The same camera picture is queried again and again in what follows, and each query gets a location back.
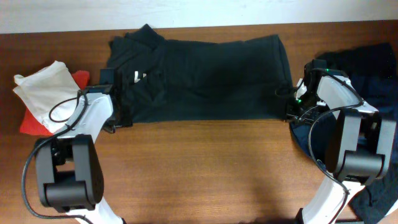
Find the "dark green Nike t-shirt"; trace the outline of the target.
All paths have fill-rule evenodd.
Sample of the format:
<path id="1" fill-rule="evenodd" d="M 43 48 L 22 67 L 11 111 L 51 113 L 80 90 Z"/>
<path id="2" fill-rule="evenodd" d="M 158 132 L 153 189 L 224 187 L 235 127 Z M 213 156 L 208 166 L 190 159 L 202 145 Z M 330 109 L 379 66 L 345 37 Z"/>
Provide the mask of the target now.
<path id="1" fill-rule="evenodd" d="M 167 40 L 143 26 L 110 48 L 132 123 L 286 116 L 292 77 L 277 35 L 217 44 Z"/>

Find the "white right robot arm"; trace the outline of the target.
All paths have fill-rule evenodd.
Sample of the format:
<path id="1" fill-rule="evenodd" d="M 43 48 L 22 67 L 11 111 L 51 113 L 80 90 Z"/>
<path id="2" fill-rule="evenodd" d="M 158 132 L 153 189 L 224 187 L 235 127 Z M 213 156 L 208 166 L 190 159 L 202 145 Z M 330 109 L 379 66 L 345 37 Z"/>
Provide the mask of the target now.
<path id="1" fill-rule="evenodd" d="M 321 163 L 310 157 L 325 175 L 314 198 L 301 208 L 294 222 L 336 223 L 349 201 L 365 186 L 387 174 L 397 123 L 367 103 L 343 71 L 313 68 L 296 89 L 293 121 L 304 121 L 319 106 L 328 110 L 311 119 L 311 127 L 327 116 L 336 119 Z"/>

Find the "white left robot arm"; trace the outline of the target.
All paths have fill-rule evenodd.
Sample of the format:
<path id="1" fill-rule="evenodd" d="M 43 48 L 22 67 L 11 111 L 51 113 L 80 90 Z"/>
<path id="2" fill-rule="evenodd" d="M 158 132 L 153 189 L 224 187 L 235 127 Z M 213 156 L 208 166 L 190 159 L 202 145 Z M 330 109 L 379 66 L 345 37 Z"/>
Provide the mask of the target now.
<path id="1" fill-rule="evenodd" d="M 80 223 L 124 223 L 104 194 L 104 177 L 95 149 L 102 129 L 113 133 L 114 87 L 88 86 L 59 131 L 35 144 L 39 200 Z"/>

